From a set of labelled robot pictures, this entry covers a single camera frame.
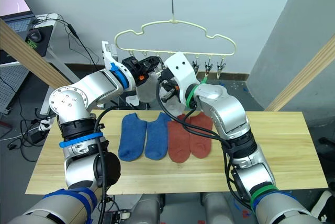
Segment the blue tape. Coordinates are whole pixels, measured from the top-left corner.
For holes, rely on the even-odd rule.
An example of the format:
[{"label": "blue tape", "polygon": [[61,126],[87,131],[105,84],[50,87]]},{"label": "blue tape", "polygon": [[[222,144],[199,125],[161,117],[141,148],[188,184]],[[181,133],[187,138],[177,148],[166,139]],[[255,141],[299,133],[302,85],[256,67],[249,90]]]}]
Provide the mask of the blue tape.
[{"label": "blue tape", "polygon": [[92,190],[89,190],[87,187],[79,187],[79,188],[75,188],[75,189],[68,189],[69,191],[73,191],[73,192],[83,192],[86,193],[90,196],[91,201],[92,201],[92,211],[93,209],[96,207],[96,205],[98,204],[98,199],[95,196],[95,193]]},{"label": "blue tape", "polygon": [[253,209],[254,212],[256,212],[256,207],[257,207],[258,203],[259,203],[265,196],[267,196],[267,195],[269,195],[269,194],[284,194],[284,195],[287,195],[287,196],[289,196],[289,197],[291,197],[291,198],[297,200],[297,198],[294,197],[293,195],[291,195],[291,194],[289,194],[289,193],[286,193],[286,192],[283,192],[283,191],[273,191],[273,192],[269,192],[269,193],[267,193],[267,194],[263,194],[263,195],[257,197],[257,198],[254,200],[253,205],[252,205],[252,209]]},{"label": "blue tape", "polygon": [[60,142],[59,147],[61,147],[61,148],[68,147],[69,145],[77,144],[77,143],[80,143],[80,142],[83,142],[83,141],[86,141],[86,140],[89,140],[89,139],[98,138],[98,137],[101,137],[101,136],[103,136],[102,132],[91,133],[89,135],[82,136],[80,138],[73,139],[73,140],[70,140],[70,141],[67,141],[67,142]]},{"label": "blue tape", "polygon": [[120,71],[119,67],[116,66],[115,63],[111,63],[110,65],[111,65],[110,71],[112,71],[114,74],[117,75],[124,89],[127,89],[129,87],[129,83],[127,79],[125,78],[124,74],[122,73],[122,71]]},{"label": "blue tape", "polygon": [[88,202],[88,199],[86,199],[85,196],[83,196],[79,193],[70,191],[70,190],[59,189],[56,192],[45,195],[43,197],[43,199],[48,198],[48,197],[53,196],[53,195],[69,195],[69,196],[72,196],[72,197],[78,199],[84,205],[84,207],[86,209],[86,212],[87,212],[86,224],[91,224],[92,223],[93,220],[91,219],[91,206],[90,206],[90,203]]}]

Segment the sock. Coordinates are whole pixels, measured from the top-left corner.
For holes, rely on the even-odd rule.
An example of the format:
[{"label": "sock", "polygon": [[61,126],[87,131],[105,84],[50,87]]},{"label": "sock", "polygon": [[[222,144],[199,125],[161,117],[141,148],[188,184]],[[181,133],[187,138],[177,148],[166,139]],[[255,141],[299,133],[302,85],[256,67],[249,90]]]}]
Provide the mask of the sock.
[{"label": "sock", "polygon": [[141,156],[146,139],[147,122],[140,120],[136,113],[126,115],[122,120],[119,158],[133,161]]},{"label": "sock", "polygon": [[[212,120],[207,117],[203,112],[199,113],[197,116],[191,117],[191,124],[196,126],[201,126],[208,130],[212,129],[213,122]],[[191,152],[194,156],[199,159],[203,159],[207,157],[211,150],[211,139],[201,137],[191,133],[189,139],[189,146]]]},{"label": "sock", "polygon": [[[178,119],[184,119],[185,115],[178,116]],[[176,121],[168,122],[169,130],[169,156],[173,162],[185,162],[191,151],[189,149],[189,132],[186,131],[181,124]]]},{"label": "sock", "polygon": [[147,158],[160,160],[168,151],[168,122],[171,118],[165,113],[159,113],[158,118],[147,123],[147,143],[144,151]]}]

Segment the wooden table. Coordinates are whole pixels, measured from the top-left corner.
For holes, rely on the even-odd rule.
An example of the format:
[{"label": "wooden table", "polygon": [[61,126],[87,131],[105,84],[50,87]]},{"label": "wooden table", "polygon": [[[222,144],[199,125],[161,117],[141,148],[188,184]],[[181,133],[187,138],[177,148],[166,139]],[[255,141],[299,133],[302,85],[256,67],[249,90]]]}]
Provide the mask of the wooden table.
[{"label": "wooden table", "polygon": [[[93,111],[97,115],[101,110]],[[107,113],[104,136],[110,141],[109,151],[117,154],[121,121],[134,111]],[[154,121],[159,111],[136,111],[140,119]],[[325,188],[327,183],[316,150],[300,112],[247,112],[256,141],[274,173],[279,189]],[[57,124],[53,124],[31,176],[26,194],[47,194],[66,188],[64,157],[58,143],[62,141]],[[228,191],[223,174],[223,156],[218,141],[212,140],[208,157],[190,156],[182,164],[169,155],[159,161],[142,155],[132,162],[121,161],[121,177],[109,194],[186,193]]]}]

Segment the mouse pad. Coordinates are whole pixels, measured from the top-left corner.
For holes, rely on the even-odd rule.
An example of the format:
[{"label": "mouse pad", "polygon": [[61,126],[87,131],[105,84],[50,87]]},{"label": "mouse pad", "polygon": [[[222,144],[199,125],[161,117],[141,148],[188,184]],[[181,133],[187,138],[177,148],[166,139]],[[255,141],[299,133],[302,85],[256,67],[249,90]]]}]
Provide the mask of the mouse pad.
[{"label": "mouse pad", "polygon": [[28,37],[26,37],[26,43],[32,47],[37,53],[39,53],[42,57],[44,57],[47,53],[51,33],[53,30],[53,26],[45,26],[37,28],[42,36],[42,41],[40,42],[33,42]]}]

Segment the gray floor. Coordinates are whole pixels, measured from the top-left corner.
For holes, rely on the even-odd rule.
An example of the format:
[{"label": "gray floor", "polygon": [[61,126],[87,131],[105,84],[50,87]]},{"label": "gray floor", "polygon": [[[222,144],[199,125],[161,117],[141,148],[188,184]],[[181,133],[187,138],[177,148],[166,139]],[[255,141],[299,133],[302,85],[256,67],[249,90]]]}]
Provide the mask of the gray floor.
[{"label": "gray floor", "polygon": [[[85,74],[86,73],[78,73],[78,76],[83,77]],[[218,84],[218,82],[219,81],[212,81],[211,83]],[[263,110],[249,93],[245,82],[220,81],[220,84],[225,86],[231,95],[239,98],[246,110]],[[40,109],[47,88],[48,87],[33,74],[28,75],[18,93],[25,118],[35,118],[34,108],[38,107]],[[151,107],[152,109],[158,109],[158,105],[155,103],[151,103]],[[9,133],[6,138],[14,137],[20,133],[18,126],[21,117],[19,115],[20,107],[17,99],[14,100],[12,108],[11,113],[1,119],[14,127],[13,131]],[[333,139],[334,129],[334,122],[323,127],[309,128],[317,151],[326,157],[334,153],[334,148],[319,144],[318,138],[328,137]],[[14,216],[22,214],[42,198],[41,195],[25,195],[25,190],[35,163],[25,161],[19,150],[9,151],[7,149],[8,143],[9,141],[0,142],[0,223],[6,223]],[[25,149],[25,153],[30,159],[36,159],[40,150],[41,148],[28,148]],[[329,183],[334,181],[334,168],[331,164],[333,163],[329,164],[328,160],[322,162],[322,167]],[[310,209],[321,192],[322,190],[320,189],[295,190],[292,191],[292,194],[295,195],[306,208]],[[241,211],[234,206],[231,195],[227,193],[226,196],[232,206],[237,223],[256,223],[253,216],[243,218]],[[119,203],[121,209],[129,209],[133,207],[139,197],[140,195],[120,195],[116,196],[116,201]],[[96,217],[97,214],[98,212],[95,211],[93,217]],[[199,194],[168,194],[166,196],[166,207],[161,217],[162,221],[166,222],[166,224],[198,223],[199,220],[205,220],[205,212],[200,205]]]}]

